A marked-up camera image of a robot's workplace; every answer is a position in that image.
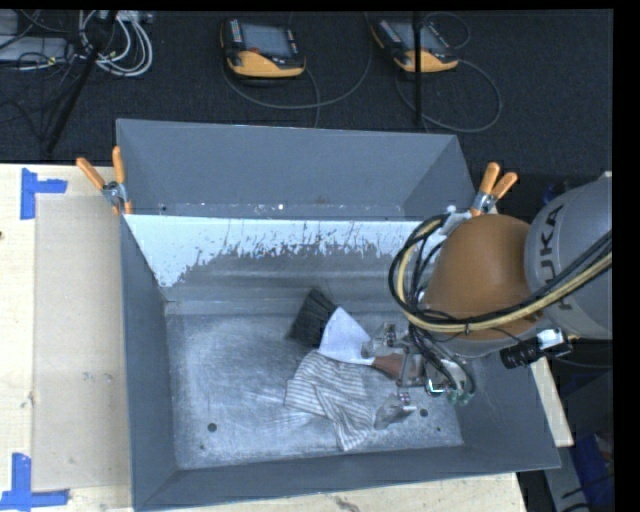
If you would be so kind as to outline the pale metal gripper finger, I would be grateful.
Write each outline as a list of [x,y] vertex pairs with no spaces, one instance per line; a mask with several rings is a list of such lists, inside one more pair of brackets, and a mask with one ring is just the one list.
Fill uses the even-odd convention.
[[396,346],[397,332],[394,323],[383,323],[361,347],[363,358],[379,358],[396,354],[400,349]]
[[374,428],[383,430],[394,423],[405,421],[417,411],[408,391],[391,393],[377,409],[374,418]]

